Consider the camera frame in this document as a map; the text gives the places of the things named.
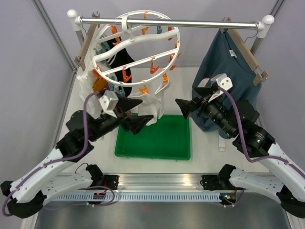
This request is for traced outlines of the white round clip hanger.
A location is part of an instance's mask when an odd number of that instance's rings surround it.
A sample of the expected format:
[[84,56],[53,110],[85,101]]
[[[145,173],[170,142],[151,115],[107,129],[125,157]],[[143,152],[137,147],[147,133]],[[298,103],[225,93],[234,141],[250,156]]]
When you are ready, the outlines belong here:
[[[121,15],[124,19],[170,19],[168,16],[151,10],[136,10]],[[117,39],[114,47],[106,51],[104,42]],[[176,67],[180,56],[181,36],[178,27],[131,25],[128,29],[121,25],[105,24],[94,41],[91,54],[92,64],[99,76],[107,82],[121,87],[137,87],[163,78]],[[111,68],[107,59],[126,49],[134,62]],[[128,81],[125,70],[131,69],[132,83],[117,80],[115,72],[123,71],[124,81]]]

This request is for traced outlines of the purple orange sock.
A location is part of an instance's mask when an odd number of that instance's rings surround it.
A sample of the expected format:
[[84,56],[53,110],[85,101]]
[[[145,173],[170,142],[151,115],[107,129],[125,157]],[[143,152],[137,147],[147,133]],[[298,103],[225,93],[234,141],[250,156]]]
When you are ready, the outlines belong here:
[[95,83],[92,86],[94,92],[101,91],[108,85],[108,82],[103,78],[97,78]]

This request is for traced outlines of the black sock with white stripes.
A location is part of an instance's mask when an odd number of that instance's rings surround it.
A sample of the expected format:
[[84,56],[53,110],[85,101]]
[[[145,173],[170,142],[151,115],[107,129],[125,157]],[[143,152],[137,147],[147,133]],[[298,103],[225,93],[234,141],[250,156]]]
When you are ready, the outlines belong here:
[[103,43],[106,47],[105,48],[106,51],[111,50],[115,46],[114,43],[117,43],[117,39],[119,39],[120,41],[122,40],[121,37],[116,37],[114,39],[108,40],[108,41]]

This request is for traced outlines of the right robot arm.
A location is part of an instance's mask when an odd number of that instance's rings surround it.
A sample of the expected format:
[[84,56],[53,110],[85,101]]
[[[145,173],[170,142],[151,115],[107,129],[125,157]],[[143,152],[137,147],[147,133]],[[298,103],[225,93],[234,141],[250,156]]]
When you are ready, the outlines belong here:
[[266,179],[250,175],[241,169],[224,165],[217,182],[222,188],[248,189],[273,199],[291,215],[305,217],[305,172],[280,148],[265,129],[255,122],[259,113],[248,100],[235,101],[219,86],[197,87],[200,95],[192,100],[176,99],[185,119],[199,110],[208,116],[243,153],[250,163],[260,163],[276,178]]

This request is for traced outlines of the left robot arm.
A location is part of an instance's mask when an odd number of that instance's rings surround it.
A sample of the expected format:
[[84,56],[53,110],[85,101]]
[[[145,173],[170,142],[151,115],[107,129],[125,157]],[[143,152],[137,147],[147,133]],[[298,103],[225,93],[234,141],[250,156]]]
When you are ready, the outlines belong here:
[[72,114],[67,122],[68,133],[56,144],[51,152],[30,172],[15,181],[4,181],[0,189],[6,197],[2,214],[21,219],[38,213],[55,198],[78,189],[103,188],[104,174],[95,164],[72,176],[56,178],[63,170],[71,167],[88,155],[93,149],[92,142],[121,126],[124,130],[139,133],[153,115],[132,115],[129,111],[142,103],[117,94],[101,94],[102,113],[93,118],[87,112],[91,93],[84,101],[83,109]]

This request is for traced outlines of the blue sweater on hanger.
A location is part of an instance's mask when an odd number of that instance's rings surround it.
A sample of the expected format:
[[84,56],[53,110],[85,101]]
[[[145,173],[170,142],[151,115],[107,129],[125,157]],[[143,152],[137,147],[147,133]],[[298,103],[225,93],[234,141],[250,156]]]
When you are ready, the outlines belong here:
[[248,100],[256,107],[262,87],[254,85],[256,73],[251,70],[228,31],[218,31],[195,76],[192,88],[199,87],[203,79],[225,73],[232,81],[229,93],[235,101]]

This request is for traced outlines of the white garment on hanger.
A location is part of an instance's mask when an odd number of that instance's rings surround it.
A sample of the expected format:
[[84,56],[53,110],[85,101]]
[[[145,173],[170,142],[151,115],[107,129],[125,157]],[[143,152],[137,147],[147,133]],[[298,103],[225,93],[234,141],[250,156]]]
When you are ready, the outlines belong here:
[[92,52],[94,51],[93,45],[94,41],[97,38],[98,33],[102,30],[103,24],[99,27],[96,28],[96,31],[93,35],[93,40],[90,43],[88,52],[85,56],[85,64],[86,64],[86,70],[83,71],[81,67],[78,68],[77,71],[77,81],[79,85],[79,96],[80,98],[84,101],[86,97],[93,93],[92,86],[97,80],[97,76],[94,75],[92,70],[94,70],[94,66],[92,64]]

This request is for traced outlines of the right beige wooden hanger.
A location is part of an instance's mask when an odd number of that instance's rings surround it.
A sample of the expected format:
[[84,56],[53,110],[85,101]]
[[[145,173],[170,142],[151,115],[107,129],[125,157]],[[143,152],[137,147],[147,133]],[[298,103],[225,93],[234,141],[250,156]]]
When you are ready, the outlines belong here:
[[249,68],[256,73],[256,76],[253,79],[253,84],[255,86],[261,84],[262,82],[266,81],[268,77],[267,71],[262,71],[260,68],[260,64],[258,60],[254,57],[253,52],[257,48],[257,41],[261,41],[267,34],[270,26],[274,22],[274,17],[271,15],[267,15],[263,17],[263,21],[254,22],[255,28],[257,31],[257,35],[255,35],[255,41],[253,43],[252,48],[250,49],[246,41],[242,39],[237,29],[221,29],[221,32],[224,33],[225,31],[229,34],[230,38],[232,39],[233,43],[237,47],[238,51],[246,61]]

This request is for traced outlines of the beige wooden hanger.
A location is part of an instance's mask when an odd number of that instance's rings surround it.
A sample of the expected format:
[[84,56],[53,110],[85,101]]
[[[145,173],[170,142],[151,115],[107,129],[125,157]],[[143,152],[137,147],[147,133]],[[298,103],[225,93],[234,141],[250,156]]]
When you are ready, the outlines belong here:
[[90,24],[89,29],[87,31],[86,37],[83,39],[83,42],[81,44],[80,52],[78,56],[74,58],[74,62],[78,67],[81,67],[83,71],[86,70],[86,64],[85,64],[85,56],[88,52],[90,43],[93,40],[93,35],[96,31],[96,28],[99,28],[100,24]]
[[252,48],[250,49],[246,41],[242,39],[237,29],[221,29],[221,32],[224,33],[225,31],[229,34],[230,38],[232,39],[233,43],[237,47],[238,51],[246,61],[249,68],[256,73],[256,76],[253,79],[253,84],[255,86],[261,84],[262,82],[266,81],[268,77],[267,71],[262,71],[260,68],[260,64],[258,60],[254,57],[253,52],[257,48],[257,41],[261,41],[267,34],[270,26],[274,22],[274,17],[271,15],[267,15],[263,17],[263,21],[254,22],[255,28],[257,31],[257,35],[255,35],[255,41],[253,43]]

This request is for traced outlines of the left beige wooden hanger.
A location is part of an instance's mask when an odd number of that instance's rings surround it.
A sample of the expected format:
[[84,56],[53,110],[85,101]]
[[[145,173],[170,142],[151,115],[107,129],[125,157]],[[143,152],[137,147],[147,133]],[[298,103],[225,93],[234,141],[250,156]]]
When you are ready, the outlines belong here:
[[83,42],[81,44],[80,52],[78,56],[74,58],[74,62],[78,67],[81,67],[83,71],[86,70],[86,64],[85,64],[85,56],[88,52],[90,43],[93,40],[93,35],[96,31],[96,28],[99,28],[100,24],[90,24],[89,29],[87,31],[86,37],[83,39]]

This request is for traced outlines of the green plastic tray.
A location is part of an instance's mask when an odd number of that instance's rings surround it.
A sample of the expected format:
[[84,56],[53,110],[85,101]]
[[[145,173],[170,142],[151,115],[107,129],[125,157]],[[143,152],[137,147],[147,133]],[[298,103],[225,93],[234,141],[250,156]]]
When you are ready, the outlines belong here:
[[114,154],[118,157],[189,160],[190,123],[182,115],[164,114],[136,135],[119,128]]

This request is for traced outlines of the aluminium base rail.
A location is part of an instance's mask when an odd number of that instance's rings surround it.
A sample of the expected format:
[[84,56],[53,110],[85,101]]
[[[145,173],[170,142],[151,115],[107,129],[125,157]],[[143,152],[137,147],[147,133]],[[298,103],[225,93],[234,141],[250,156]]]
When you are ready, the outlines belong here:
[[[49,188],[55,189],[57,185],[58,190],[64,192],[82,189],[86,187],[103,186],[106,182],[106,186],[115,190],[120,183],[117,175],[111,175],[113,181],[107,179],[106,175],[102,173],[95,173],[89,171],[82,171],[80,173],[72,174],[66,177],[55,178],[35,178],[32,182],[32,188],[36,188],[39,192],[49,186]],[[255,192],[274,192],[274,193],[286,193],[288,188],[284,183],[275,177],[261,177],[252,174],[245,173],[234,169],[231,174],[218,175],[203,175],[201,180],[192,181],[190,177],[132,177],[132,183],[140,183],[141,185],[177,185],[183,186],[187,183],[193,185],[194,183],[200,183],[204,190],[233,190],[237,189],[249,189]]]

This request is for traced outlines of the silver clothes rail bar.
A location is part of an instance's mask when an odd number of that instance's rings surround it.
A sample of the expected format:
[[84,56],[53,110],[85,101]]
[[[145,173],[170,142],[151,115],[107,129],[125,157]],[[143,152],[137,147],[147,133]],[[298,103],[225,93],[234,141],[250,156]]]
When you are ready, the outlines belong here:
[[83,24],[112,24],[121,25],[122,28],[128,29],[131,25],[139,26],[166,26],[166,27],[191,27],[191,28],[215,28],[215,29],[243,29],[256,30],[258,38],[265,38],[275,18],[272,15],[266,15],[261,21],[257,22],[232,22],[232,21],[182,21],[165,18],[150,19],[131,19],[122,16],[115,19],[105,18],[84,18],[79,16],[75,10],[68,10],[67,16],[70,19],[75,31],[82,29]]

